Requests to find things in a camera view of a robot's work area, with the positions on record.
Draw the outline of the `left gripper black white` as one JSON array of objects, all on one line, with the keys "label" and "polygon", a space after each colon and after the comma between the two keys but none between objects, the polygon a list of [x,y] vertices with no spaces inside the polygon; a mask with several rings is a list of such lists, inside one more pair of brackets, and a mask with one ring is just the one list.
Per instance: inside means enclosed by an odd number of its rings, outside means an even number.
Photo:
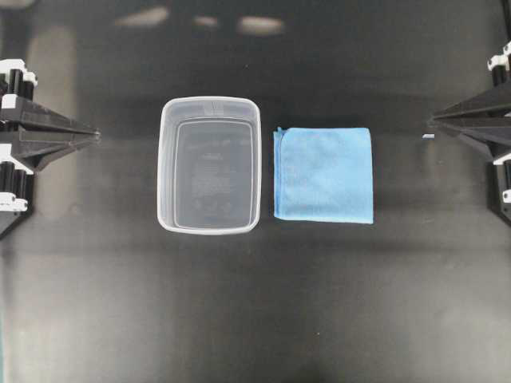
[{"label": "left gripper black white", "polygon": [[[98,130],[32,101],[37,76],[22,59],[1,60],[1,237],[33,212],[34,173],[100,140]],[[22,125],[57,132],[22,131]]]}]

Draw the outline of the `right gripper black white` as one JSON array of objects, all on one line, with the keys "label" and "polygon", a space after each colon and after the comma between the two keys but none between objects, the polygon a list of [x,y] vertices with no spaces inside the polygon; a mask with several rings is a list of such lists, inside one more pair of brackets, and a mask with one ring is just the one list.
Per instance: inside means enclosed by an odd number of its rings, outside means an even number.
[{"label": "right gripper black white", "polygon": [[488,61],[493,88],[436,112],[428,125],[492,160],[494,205],[510,223],[510,41]]}]

